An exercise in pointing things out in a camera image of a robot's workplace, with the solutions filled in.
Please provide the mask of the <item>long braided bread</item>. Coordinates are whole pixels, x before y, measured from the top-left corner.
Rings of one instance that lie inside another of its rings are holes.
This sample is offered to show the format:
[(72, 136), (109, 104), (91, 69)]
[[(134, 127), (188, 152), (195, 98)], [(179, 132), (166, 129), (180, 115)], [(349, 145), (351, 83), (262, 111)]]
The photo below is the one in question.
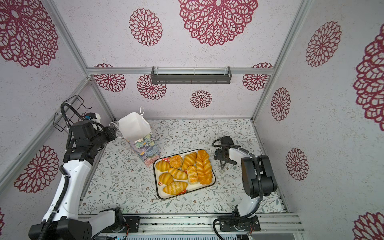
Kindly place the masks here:
[(202, 185), (210, 185), (213, 179), (210, 156), (205, 150), (199, 150), (196, 159), (198, 180)]

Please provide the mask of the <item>floral paper bag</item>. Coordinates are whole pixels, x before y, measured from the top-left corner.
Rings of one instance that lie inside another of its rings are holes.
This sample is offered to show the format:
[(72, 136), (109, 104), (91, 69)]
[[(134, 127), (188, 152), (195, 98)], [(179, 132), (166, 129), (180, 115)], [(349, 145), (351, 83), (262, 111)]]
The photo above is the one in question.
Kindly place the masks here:
[(149, 167), (160, 158), (160, 150), (144, 113), (144, 107), (140, 107), (139, 113), (132, 112), (116, 122), (111, 122), (110, 126), (120, 131), (120, 137), (126, 140), (145, 166)]

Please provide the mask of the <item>small striped bread roll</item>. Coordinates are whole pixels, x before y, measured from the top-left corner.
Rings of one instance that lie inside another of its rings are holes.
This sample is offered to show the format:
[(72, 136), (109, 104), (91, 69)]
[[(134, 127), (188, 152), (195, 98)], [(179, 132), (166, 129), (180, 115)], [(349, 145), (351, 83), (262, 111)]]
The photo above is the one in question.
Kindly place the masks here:
[(187, 168), (188, 182), (191, 185), (199, 183), (198, 173), (195, 166), (188, 166)]

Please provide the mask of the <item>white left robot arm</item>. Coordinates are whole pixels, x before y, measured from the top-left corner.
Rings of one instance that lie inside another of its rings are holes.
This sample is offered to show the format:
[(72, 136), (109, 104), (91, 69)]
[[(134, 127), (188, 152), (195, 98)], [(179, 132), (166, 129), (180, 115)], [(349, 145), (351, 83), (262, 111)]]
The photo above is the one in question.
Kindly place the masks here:
[(29, 230), (31, 240), (92, 240), (105, 229), (118, 232), (126, 226), (120, 208), (79, 220), (79, 203), (95, 157), (107, 143), (117, 139), (117, 130), (89, 119), (71, 124), (66, 108), (77, 112), (69, 103), (61, 104), (63, 119), (69, 127), (64, 163), (59, 167), (62, 177), (42, 222)]

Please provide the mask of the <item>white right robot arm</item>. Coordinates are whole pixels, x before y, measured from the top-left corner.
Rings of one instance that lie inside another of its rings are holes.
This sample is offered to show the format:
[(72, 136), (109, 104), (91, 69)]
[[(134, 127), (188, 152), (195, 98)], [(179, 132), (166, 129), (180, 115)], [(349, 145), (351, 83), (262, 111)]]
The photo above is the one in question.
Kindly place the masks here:
[(235, 207), (232, 216), (220, 216), (212, 223), (217, 237), (223, 237), (216, 229), (216, 223), (221, 225), (221, 230), (244, 227), (251, 232), (260, 231), (260, 222), (256, 216), (264, 197), (268, 197), (277, 190), (277, 181), (272, 170), (270, 159), (266, 155), (256, 156), (243, 147), (234, 144), (229, 136), (214, 140), (212, 146), (217, 148), (215, 160), (236, 165), (241, 164), (243, 189), (247, 195), (241, 203)]

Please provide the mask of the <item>orange croissant bread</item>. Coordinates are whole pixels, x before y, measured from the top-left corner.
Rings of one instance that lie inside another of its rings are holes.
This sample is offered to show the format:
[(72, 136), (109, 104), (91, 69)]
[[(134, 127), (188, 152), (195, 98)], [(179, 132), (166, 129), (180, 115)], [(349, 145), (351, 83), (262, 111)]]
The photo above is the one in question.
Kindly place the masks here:
[(169, 163), (172, 168), (180, 169), (183, 165), (183, 158), (180, 155), (175, 155), (169, 158)]

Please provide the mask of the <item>striped croissant upper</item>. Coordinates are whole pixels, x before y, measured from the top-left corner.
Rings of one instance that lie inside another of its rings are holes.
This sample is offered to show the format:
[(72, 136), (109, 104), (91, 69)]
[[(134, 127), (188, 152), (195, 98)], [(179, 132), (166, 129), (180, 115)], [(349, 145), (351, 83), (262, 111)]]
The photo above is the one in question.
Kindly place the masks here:
[(193, 152), (184, 157), (182, 171), (186, 171), (189, 166), (193, 166), (196, 164), (197, 153)]

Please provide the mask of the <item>white strawberry tray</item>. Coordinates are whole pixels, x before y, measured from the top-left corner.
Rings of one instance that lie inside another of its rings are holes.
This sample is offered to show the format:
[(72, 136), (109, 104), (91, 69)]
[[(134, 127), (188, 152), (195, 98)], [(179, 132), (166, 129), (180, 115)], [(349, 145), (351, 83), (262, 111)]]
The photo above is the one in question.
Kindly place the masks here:
[(157, 196), (167, 200), (216, 183), (210, 155), (193, 150), (158, 159), (153, 163)]

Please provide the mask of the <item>striped roll middle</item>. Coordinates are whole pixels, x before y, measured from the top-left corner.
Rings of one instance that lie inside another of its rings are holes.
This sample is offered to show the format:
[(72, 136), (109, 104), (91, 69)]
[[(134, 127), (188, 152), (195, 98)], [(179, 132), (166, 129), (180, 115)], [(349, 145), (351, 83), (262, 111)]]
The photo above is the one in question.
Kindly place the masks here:
[(173, 176), (176, 180), (187, 180), (188, 174), (184, 171), (175, 168), (169, 168), (168, 172)]

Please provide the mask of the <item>large oval striped loaf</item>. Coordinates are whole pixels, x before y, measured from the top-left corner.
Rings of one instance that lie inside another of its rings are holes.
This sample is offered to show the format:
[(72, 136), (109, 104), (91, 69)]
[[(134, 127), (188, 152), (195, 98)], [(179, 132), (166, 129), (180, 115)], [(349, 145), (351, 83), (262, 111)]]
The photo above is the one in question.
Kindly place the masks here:
[(179, 195), (188, 187), (186, 182), (172, 182), (163, 188), (163, 192), (169, 195)]

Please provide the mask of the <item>round yellow bun upper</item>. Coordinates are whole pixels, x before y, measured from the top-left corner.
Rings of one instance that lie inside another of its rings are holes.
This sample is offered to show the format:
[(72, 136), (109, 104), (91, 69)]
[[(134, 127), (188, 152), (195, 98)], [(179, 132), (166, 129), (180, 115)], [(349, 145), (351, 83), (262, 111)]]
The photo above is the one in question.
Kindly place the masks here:
[(167, 172), (171, 165), (169, 162), (161, 160), (156, 163), (155, 167), (160, 172)]

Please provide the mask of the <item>round yellow bun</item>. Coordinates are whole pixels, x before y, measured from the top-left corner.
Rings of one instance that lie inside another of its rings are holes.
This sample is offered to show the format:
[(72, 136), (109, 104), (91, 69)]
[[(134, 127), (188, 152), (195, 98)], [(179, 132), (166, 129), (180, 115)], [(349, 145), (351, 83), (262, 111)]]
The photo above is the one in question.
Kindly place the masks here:
[(156, 163), (155, 167), (160, 172), (167, 172), (171, 165), (169, 162), (161, 160)]
[(170, 173), (163, 173), (159, 176), (159, 186), (169, 185), (174, 182), (174, 178)]

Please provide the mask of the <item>round yellow bun lower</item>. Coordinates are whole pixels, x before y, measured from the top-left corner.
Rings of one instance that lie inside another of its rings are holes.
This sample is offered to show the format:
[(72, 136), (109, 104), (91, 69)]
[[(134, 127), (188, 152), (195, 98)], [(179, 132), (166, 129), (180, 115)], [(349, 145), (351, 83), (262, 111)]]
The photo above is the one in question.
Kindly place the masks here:
[(159, 186), (169, 185), (174, 182), (174, 178), (170, 173), (163, 173), (159, 176)]

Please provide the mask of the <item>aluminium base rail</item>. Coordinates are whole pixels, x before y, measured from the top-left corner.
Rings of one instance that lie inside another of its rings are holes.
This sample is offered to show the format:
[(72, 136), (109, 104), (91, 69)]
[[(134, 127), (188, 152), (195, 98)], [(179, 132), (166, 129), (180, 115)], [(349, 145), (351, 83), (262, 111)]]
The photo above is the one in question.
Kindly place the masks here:
[(234, 220), (232, 214), (125, 214), (128, 228), (118, 233), (103, 231), (103, 236), (118, 240), (214, 240), (224, 238), (261, 239), (266, 235), (303, 239), (304, 226), (298, 214), (256, 214)]

